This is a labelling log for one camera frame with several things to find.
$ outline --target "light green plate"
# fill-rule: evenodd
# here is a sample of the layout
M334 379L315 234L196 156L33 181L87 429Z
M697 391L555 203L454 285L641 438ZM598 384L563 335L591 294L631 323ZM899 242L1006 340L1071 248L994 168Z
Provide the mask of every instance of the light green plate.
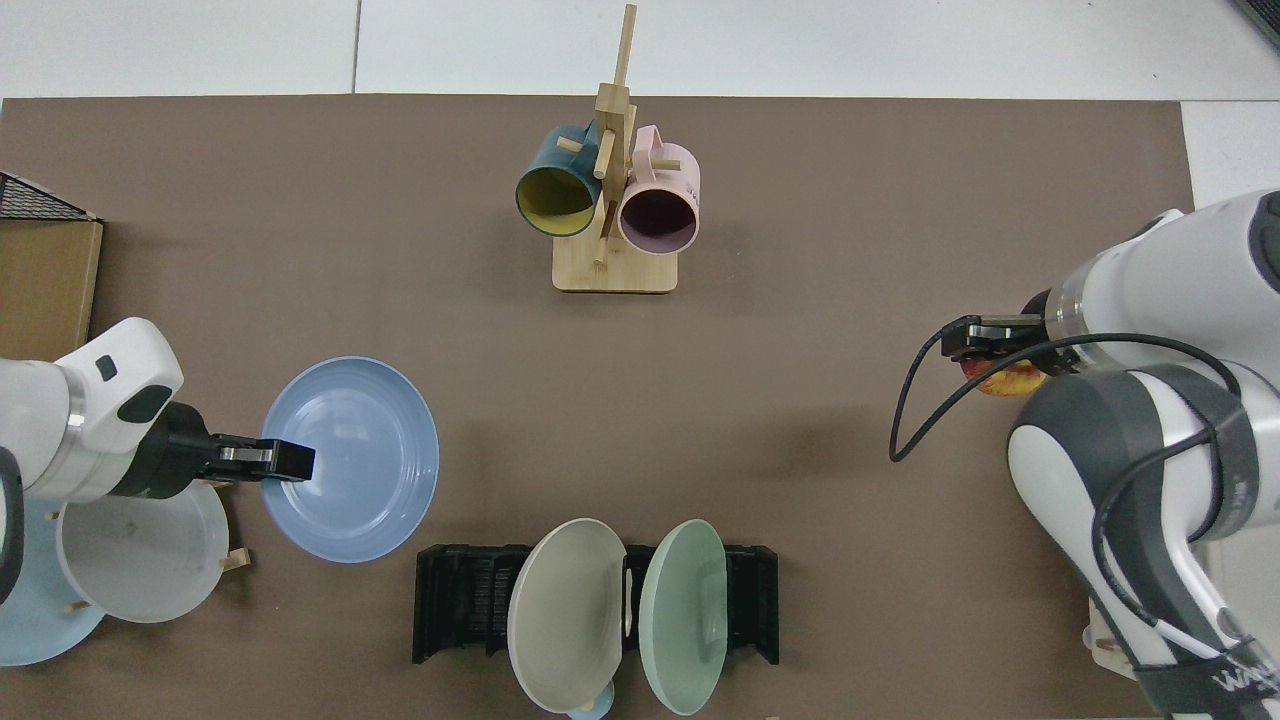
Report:
M701 710L728 652L724 543L705 520L667 533L640 591L640 661L658 700L676 715Z

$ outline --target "light blue plate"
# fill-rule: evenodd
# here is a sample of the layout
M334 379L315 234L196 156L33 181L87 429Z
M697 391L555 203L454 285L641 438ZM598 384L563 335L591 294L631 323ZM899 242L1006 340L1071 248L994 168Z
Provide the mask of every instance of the light blue plate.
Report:
M440 469L422 396L385 363L334 357L293 378L262 437L315 448L310 480L262 482L275 524L302 550L366 562L399 547L431 505Z
M100 607L67 612L81 600L58 564L58 524L45 512L58 502L27 500L23 514L24 557L18 584L0 605L0 666L32 665L79 644L106 615Z
M613 707L613 680L609 680L608 685L600 691L600 696L595 698L591 707L584 707L580 710L573 710L566 712L568 720L602 720L609 714L609 708Z

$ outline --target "cable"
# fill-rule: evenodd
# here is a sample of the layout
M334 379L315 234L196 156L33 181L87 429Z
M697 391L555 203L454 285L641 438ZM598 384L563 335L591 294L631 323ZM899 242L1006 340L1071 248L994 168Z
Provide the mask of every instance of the cable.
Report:
M899 430L901 429L902 411L906 406L906 397L910 393L911 384L915 380L915 374L919 370L920 363L924 360L924 356L928 354L929 348L932 348L946 333L960 327L979 323L980 320L982 318L975 315L965 315L963 318L957 318L943 325L937 333L933 334L933 337L931 337L920 347L920 351L916 354L915 359L911 361L910 368L908 369L906 378L902 380L902 389L899 393L897 406L893 410L893 424L892 428L890 429L891 461L899 462L908 455L910 455L910 452L915 448L915 446L919 445L919 442L931 429L933 429L933 425L936 425L942 419L942 416L947 413L947 410L954 407L965 395L972 392L975 387L986 382L988 378L1014 365L1015 363L1020 363L1021 360L1027 360L1042 352L1056 350L1060 347L1069 347L1074 345L1085 345L1085 343L1102 343L1102 342L1133 342L1139 345L1166 347L1170 350L1183 352L1184 355L1194 357L1196 360L1199 360L1201 363L1206 364L1211 370L1213 370L1215 373L1217 373L1219 377L1222 378L1222 382L1226 386L1228 392L1230 392L1236 398L1240 397L1240 384L1239 380L1236 380L1235 375L1231 373L1231 370L1228 369L1228 366L1221 360L1213 357L1208 352L1193 345L1188 345L1185 342L1176 341L1172 338L1166 338L1161 336L1149 336L1142 333L1085 333L1056 341L1041 342L997 360L989 368L983 370L977 377L970 378L965 384L960 386L960 388L952 392L951 396L948 396L941 405L938 405L938 407L924 420L924 423L920 424L920 427L915 430L915 433L913 433L911 437L908 439L906 445L899 448L897 437L899 437ZM1217 446L1217 430L1212 425L1212 423L1210 423L1208 418L1206 418L1204 414L1198 407L1196 407L1189 402L1187 402L1187 406L1197 416L1197 419L1199 419L1204 429L1183 441L1164 447L1156 452L1152 452L1147 457L1143 457L1130 464L1116 478L1116 480L1111 484L1111 487L1107 488L1107 492L1103 495L1102 501L1098 503L1098 509L1094 511L1093 523L1091 527L1091 542L1092 542L1093 556L1094 560L1097 561L1100 571L1102 573L1103 580L1107 583L1107 587L1111 589L1111 592L1115 593L1115 596L1120 600L1121 603L1124 603L1126 609L1129 609L1130 612L1133 612L1143 623L1155 628L1156 632L1161 634L1161 637L1169 639L1170 642L1174 642L1175 644L1183 647L1184 650L1188 650L1189 652L1199 657L1212 659L1217 657L1219 655L1219 651L1216 648L1204 644L1203 642L1196 639L1194 637L1187 634L1185 632L1178 629L1176 626L1156 618L1144 607L1142 607L1142 603L1138 602L1138 600L1133 597L1133 594L1129 591L1126 591L1124 585L1120 584L1120 580L1116 577L1115 570L1111 568L1111 564L1107 560L1103 544L1106 538L1107 523L1111 519L1111 512L1115 510L1116 503L1120 501L1121 497L1124 497L1124 495L1129 491L1129 488L1133 487L1137 478L1156 462L1164 462L1181 452L1185 452L1187 450L1190 450L1199 445L1204 445L1207 442L1210 443L1213 482L1215 483L1221 482L1222 468Z
M1239 380L1235 379L1235 375L1231 374L1231 370L1229 370L1226 365L1222 364L1221 360L1213 357L1212 355L1204 352L1203 350L1196 347L1194 345L1188 345L1185 342L1167 337L1142 334L1142 333L1085 333L1079 336L1065 337L1061 340L1051 340L1048 342L1041 342L1030 347L1019 350L1012 355L1001 357L1000 360L995 361L989 368L987 368L980 374L972 378L969 382L960 386L955 392L951 393L950 397L942 401L942 404L938 405L938 407L924 420L924 423L920 424L920 427L915 430L915 433L913 433L911 437L908 438L906 445L904 445L900 450L897 447L897 436L902 424L902 410L906 407L906 397L911 391L911 384L915 382L915 373L919 369L920 363L924 359L924 355L928 354L929 348L933 347L942 338L943 334L954 331L956 327L964 327L966 324L972 324L975 320L980 320L980 318L977 315L966 315L964 318L957 318L947 323L946 325L942 327L942 329L934 333L928 342L925 342L920 347L920 352L916 354L915 360L911 361L911 366L906 372L906 378L902 380L902 391L897 396L897 407L893 410L893 425L890 428L888 459L891 461L901 462L908 455L910 455L911 451L915 450L915 446L919 445L922 439L924 439L924 436L931 429L933 429L933 425L936 425L938 420L942 419L942 416L947 413L947 410L951 410L951 407L955 406L956 402L960 402L960 400L964 398L964 396L969 395L969 392L972 392L975 387L986 382L987 378L995 375L996 373L1021 360L1034 357L1036 355L1039 355L1050 350L1057 350L1060 347L1070 347L1073 345L1093 345L1102 342L1133 342L1138 345L1152 345L1156 347L1166 347L1169 350L1176 350L1178 352L1194 357L1196 360L1199 360L1201 363L1208 365L1211 370L1213 370L1222 378L1222 382L1226 384L1228 392L1230 392L1235 397L1240 397L1240 383Z
M1139 620L1152 628L1156 626L1156 623L1158 623L1160 619L1148 612L1138 602L1138 600L1120 584L1120 579L1116 578L1115 570L1112 570L1111 562L1107 560L1106 547L1103 544L1106 539L1107 523L1111 520L1111 512L1115 510L1120 498L1129 491L1129 488L1133 487L1134 480L1137 480L1142 473L1147 471L1147 469L1157 462L1164 462L1176 455L1187 452L1193 447L1210 442L1212 439L1212 434L1213 433L1211 430L1203 429L1185 439L1175 442L1174 445L1162 447L1137 462L1132 462L1123 473L1120 473L1120 477L1111 483L1107 492L1102 495L1102 500L1098 502L1098 509L1093 512L1093 525L1089 530L1089 537L1093 544L1093 559L1098 562L1098 570L1102 573L1102 579L1106 580L1111 592L1115 593L1116 598L1119 598L1130 612L1137 615Z

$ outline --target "mug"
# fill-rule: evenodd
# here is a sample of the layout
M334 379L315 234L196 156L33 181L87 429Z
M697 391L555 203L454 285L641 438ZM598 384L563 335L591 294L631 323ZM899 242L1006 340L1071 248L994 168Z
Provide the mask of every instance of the mug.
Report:
M636 131L631 177L618 202L622 240L650 255L672 255L698 237L701 172L689 150L663 142L658 126Z
M600 142L595 122L561 126L547 133L529 169L516 183L516 208L540 232L563 237L591 224L600 181L595 159Z

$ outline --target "pink mug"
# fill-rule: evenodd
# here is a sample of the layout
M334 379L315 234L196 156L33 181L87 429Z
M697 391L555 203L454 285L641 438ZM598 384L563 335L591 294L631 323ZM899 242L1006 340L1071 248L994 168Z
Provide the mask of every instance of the pink mug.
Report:
M650 255L672 255L698 237L701 172L689 150L663 142L658 126L636 131L631 176L618 202L622 240Z

